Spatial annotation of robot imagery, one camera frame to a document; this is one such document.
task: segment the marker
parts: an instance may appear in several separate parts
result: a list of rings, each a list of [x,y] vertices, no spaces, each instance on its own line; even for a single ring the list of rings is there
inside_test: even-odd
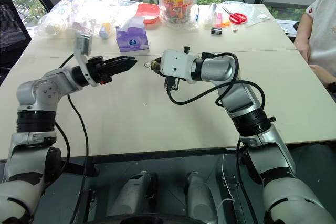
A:
[[[196,16],[195,16],[195,20],[198,21],[198,16],[199,16],[199,11],[200,11],[200,6],[199,5],[196,5]]]

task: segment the hand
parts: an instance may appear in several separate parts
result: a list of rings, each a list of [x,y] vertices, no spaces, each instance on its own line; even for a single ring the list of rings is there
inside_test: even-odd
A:
[[[336,81],[336,77],[319,65],[309,65],[324,86]]]
[[[310,45],[307,39],[298,39],[294,41],[294,45],[299,50],[300,54],[306,62],[308,62],[310,57]]]

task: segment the scissors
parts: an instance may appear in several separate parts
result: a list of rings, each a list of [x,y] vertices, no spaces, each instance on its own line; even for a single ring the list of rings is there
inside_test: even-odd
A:
[[[232,13],[229,12],[227,9],[222,7],[224,11],[229,13],[229,20],[234,24],[241,24],[247,21],[247,17],[244,14],[241,13]]]

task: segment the purple tissue box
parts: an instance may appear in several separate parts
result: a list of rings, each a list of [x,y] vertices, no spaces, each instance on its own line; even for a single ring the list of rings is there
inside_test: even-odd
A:
[[[133,17],[124,26],[116,27],[120,52],[149,49],[143,18]]]

